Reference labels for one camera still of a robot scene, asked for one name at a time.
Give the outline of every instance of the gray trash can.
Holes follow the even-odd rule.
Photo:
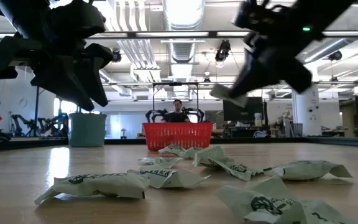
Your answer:
[[[72,113],[68,122],[68,143],[71,147],[104,146],[107,115]]]

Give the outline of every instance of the person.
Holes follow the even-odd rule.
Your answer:
[[[189,117],[181,111],[182,102],[180,100],[173,101],[174,111],[169,113],[165,117],[165,122],[169,123],[188,123],[190,122]]]

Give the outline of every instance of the ceiling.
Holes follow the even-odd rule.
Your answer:
[[[290,5],[292,0],[278,0],[271,1],[272,4]],[[231,24],[232,18],[236,15],[239,1],[225,1],[225,0],[206,0],[206,7],[202,21],[201,30],[240,30]],[[145,20],[147,29],[149,31],[164,31],[165,24],[163,18],[162,2],[161,0],[146,0],[145,1]],[[328,30],[357,30],[358,29],[358,6],[352,6],[340,18],[338,18]],[[15,32],[10,23],[0,16],[0,32]],[[308,55],[314,49],[321,46],[329,45],[338,39],[324,39],[321,42],[313,42],[308,46],[299,58],[303,55]],[[157,65],[160,67],[161,78],[167,78],[171,75],[170,71],[170,55],[168,44],[163,44],[159,39],[150,40],[152,52],[154,54]],[[212,81],[232,82],[244,64],[244,44],[242,39],[229,39],[231,44],[232,54],[226,59],[223,68],[217,68],[214,61],[214,53],[216,48],[221,43],[221,39],[205,39],[205,43],[198,44],[196,48],[195,64],[191,72],[189,81],[198,80],[201,82],[205,77],[205,72],[209,72],[210,77],[214,77]],[[116,40],[87,40],[87,43],[96,42],[98,44],[107,46],[111,49],[119,49]],[[329,60],[317,60],[308,65],[313,67],[318,72],[319,80],[329,80],[332,75],[338,76],[340,80],[358,80],[358,40],[347,45],[341,49],[343,58],[340,61],[331,63]],[[133,82],[134,80],[129,75],[131,70],[131,63],[123,54],[122,60],[119,63],[110,63],[106,66],[105,71],[117,82]],[[354,85],[339,86],[340,92],[352,94]],[[325,91],[335,91],[335,88],[328,85]]]

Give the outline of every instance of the red plastic basket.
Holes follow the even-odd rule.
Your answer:
[[[158,151],[171,144],[185,149],[209,146],[212,123],[144,123],[147,148]]]

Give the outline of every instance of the white column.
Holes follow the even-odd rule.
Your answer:
[[[302,94],[292,92],[293,122],[303,124],[304,136],[321,135],[318,85],[311,86]]]

